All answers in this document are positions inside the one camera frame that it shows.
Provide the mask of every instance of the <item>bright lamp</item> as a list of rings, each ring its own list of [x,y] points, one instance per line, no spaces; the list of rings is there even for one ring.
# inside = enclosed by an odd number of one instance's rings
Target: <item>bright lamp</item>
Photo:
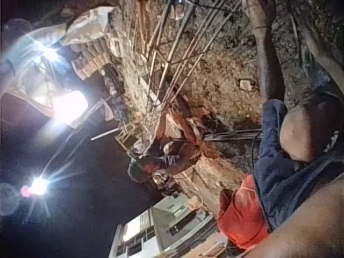
[[[78,90],[53,99],[55,119],[70,124],[88,108],[85,96]]]
[[[28,191],[34,195],[43,195],[47,191],[49,181],[43,179],[42,177],[35,178],[32,182],[31,187],[29,187]]]

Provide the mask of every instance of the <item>man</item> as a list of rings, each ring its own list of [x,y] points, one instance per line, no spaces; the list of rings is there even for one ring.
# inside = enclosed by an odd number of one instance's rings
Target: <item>man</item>
[[[288,112],[271,40],[275,2],[247,0],[244,5],[256,37],[264,102],[261,154],[253,176],[264,217],[275,231],[245,257],[343,257],[342,103],[333,91],[338,88],[322,78],[314,94]],[[343,93],[340,65],[315,29],[301,25],[310,51]]]
[[[217,223],[232,249],[250,249],[267,238],[268,225],[255,193],[253,175],[246,176],[234,193],[222,189]]]
[[[166,130],[168,110],[166,107],[160,114],[150,145],[143,155],[129,164],[128,174],[137,183],[144,183],[155,173],[177,175],[196,164],[200,157],[197,138],[186,120],[186,117],[191,117],[191,112],[181,96],[177,96],[176,100],[177,107],[170,108],[169,113],[181,130],[185,141],[171,141],[164,147],[161,146]]]

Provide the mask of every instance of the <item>rock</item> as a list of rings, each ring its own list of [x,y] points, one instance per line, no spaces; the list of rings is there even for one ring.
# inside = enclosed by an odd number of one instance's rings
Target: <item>rock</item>
[[[240,89],[243,91],[252,91],[251,80],[240,80],[239,85]]]

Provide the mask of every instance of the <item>building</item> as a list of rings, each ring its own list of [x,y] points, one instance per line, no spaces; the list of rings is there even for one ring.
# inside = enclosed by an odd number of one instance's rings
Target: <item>building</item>
[[[218,233],[213,216],[201,206],[192,210],[188,201],[185,194],[175,193],[125,226],[118,225],[109,258],[181,257]]]

